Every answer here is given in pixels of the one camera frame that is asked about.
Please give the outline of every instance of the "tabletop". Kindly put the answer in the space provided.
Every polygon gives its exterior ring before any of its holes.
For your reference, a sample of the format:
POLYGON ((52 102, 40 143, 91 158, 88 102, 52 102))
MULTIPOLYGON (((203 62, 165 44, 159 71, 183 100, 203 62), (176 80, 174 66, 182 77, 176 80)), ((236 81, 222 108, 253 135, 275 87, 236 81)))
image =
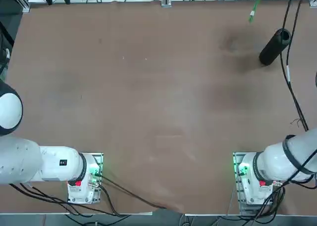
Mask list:
MULTIPOLYGON (((232 153, 262 151, 303 132, 279 60, 262 48, 282 27, 286 1, 40 6, 24 14, 8 84, 24 104, 14 135, 40 145, 103 152, 104 174, 141 197, 192 214, 226 214, 232 153)), ((291 30, 296 2, 286 27, 291 30)), ((290 53, 293 89, 317 124, 317 11, 303 3, 290 53)), ((64 182, 35 184, 66 199, 64 182)), ((121 213, 154 208, 107 186, 121 213)), ((317 193, 286 187, 280 214, 317 215, 317 193)), ((63 208, 1 186, 0 212, 63 208)), ((105 196, 93 205, 110 211, 105 196)), ((235 198, 230 214, 238 214, 235 198)))

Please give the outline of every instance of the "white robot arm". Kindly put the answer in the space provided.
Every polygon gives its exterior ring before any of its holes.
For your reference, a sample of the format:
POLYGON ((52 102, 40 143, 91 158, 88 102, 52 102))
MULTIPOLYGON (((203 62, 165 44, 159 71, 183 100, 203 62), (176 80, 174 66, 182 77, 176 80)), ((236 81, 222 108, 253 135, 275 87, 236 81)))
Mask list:
POLYGON ((317 155, 302 164, 317 149, 317 128, 301 135, 287 136, 283 142, 266 147, 263 152, 247 153, 237 172, 241 179, 246 203, 261 205, 272 193, 273 181, 292 179, 304 181, 317 172, 317 155))
POLYGON ((23 105, 17 92, 0 80, 0 184, 31 181, 67 181, 68 200, 91 204, 100 201, 95 174, 102 172, 103 154, 78 153, 64 146, 5 136, 22 120, 23 105))

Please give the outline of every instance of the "wire bundle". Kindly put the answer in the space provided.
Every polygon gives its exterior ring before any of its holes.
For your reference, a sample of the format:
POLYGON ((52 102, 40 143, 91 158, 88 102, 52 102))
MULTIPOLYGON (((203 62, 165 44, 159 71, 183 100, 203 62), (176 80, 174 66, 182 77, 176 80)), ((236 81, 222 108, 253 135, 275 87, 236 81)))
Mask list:
MULTIPOLYGON (((124 191, 125 193, 127 193, 128 195, 130 195, 130 196, 132 196, 132 197, 134 197, 134 198, 136 198, 136 199, 138 199, 138 200, 140 200, 140 201, 142 201, 142 202, 144 202, 144 203, 146 203, 146 204, 148 204, 148 205, 150 205, 150 206, 152 206, 152 207, 159 208, 159 209, 166 209, 166 208, 163 207, 163 206, 159 206, 159 205, 153 204, 153 203, 151 203, 151 202, 149 202, 149 201, 143 199, 142 197, 140 197, 140 196, 138 196, 138 195, 132 193, 131 191, 129 191, 129 190, 125 189, 125 188, 123 188, 122 186, 120 186, 119 184, 115 183, 114 181, 108 179, 107 177, 104 177, 104 176, 99 175, 99 174, 96 174, 96 176, 102 177, 103 179, 109 181, 109 182, 110 182, 111 184, 113 184, 114 186, 116 186, 116 187, 120 188, 121 190, 123 190, 123 191, 124 191)), ((121 218, 121 219, 119 219, 118 221, 115 221, 115 222, 110 223, 110 224, 107 224, 107 225, 106 225, 106 224, 98 223, 98 224, 100 224, 101 226, 109 226, 109 225, 116 224, 117 222, 120 222, 120 221, 122 221, 122 220, 124 220, 124 219, 126 219, 126 218, 128 218, 128 217, 130 216, 130 215, 121 215, 121 214, 119 214, 119 213, 116 211, 116 209, 114 208, 114 205, 113 205, 113 203, 112 203, 112 201, 111 201, 111 199, 110 199, 110 196, 109 196, 107 190, 106 190, 102 185, 100 185, 99 187, 100 187, 100 189, 105 193, 105 195, 106 195, 106 197, 107 197, 107 200, 108 200, 108 203, 109 203, 109 205, 110 205, 110 208, 111 208, 113 214, 108 213, 108 212, 105 212, 105 211, 102 211, 102 210, 94 209, 94 208, 91 208, 91 207, 88 207, 88 206, 85 206, 85 205, 80 205, 80 204, 74 204, 74 203, 66 202, 66 201, 64 201, 64 200, 62 200, 62 199, 59 199, 59 198, 57 198, 57 197, 49 196, 49 195, 43 193, 42 191, 40 191, 39 189, 37 189, 36 187, 32 187, 32 189, 34 189, 34 190, 37 191, 37 192, 32 191, 32 190, 28 189, 28 188, 27 188, 25 185, 23 185, 22 183, 20 184, 20 186, 22 187, 22 189, 19 188, 19 187, 17 187, 17 186, 14 185, 14 184, 10 184, 10 186, 13 187, 15 190, 19 191, 20 193, 22 193, 23 195, 26 195, 26 196, 31 197, 31 198, 33 198, 33 199, 38 199, 38 200, 41 200, 41 201, 44 201, 44 202, 48 202, 48 203, 52 203, 52 204, 58 204, 58 205, 62 206, 64 209, 66 209, 67 212, 69 212, 71 215, 74 215, 74 216, 82 216, 82 217, 85 217, 85 218, 90 218, 90 217, 93 216, 93 215, 91 215, 91 216, 86 216, 86 215, 84 215, 84 214, 81 214, 81 213, 78 212, 78 210, 76 210, 76 208, 74 207, 74 206, 78 206, 78 207, 82 207, 82 208, 89 209, 89 210, 92 210, 92 211, 96 211, 96 212, 99 212, 99 213, 104 213, 104 214, 107 214, 107 215, 117 216, 117 217, 120 217, 120 218, 121 218), (71 211, 69 208, 67 208, 65 205, 71 207, 72 210, 73 210, 75 213, 72 212, 72 211, 71 211)), ((69 219, 71 219, 72 221, 76 222, 77 224, 79 224, 79 225, 81 225, 81 226, 87 226, 87 225, 95 224, 95 222, 88 222, 88 223, 82 224, 82 223, 80 223, 80 222, 74 220, 73 218, 71 218, 71 217, 68 216, 68 215, 65 215, 65 216, 67 216, 69 219)))

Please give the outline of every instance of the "green cable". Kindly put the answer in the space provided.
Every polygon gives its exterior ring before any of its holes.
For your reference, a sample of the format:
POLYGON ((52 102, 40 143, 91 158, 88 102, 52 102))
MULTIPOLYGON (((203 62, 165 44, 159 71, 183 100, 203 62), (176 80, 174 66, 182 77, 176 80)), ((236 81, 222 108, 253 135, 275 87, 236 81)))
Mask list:
POLYGON ((254 15, 256 14, 256 10, 257 10, 257 7, 258 7, 258 4, 260 3, 260 0, 256 0, 254 6, 253 6, 253 9, 250 13, 250 17, 249 17, 249 22, 252 23, 253 21, 253 18, 254 18, 254 15))

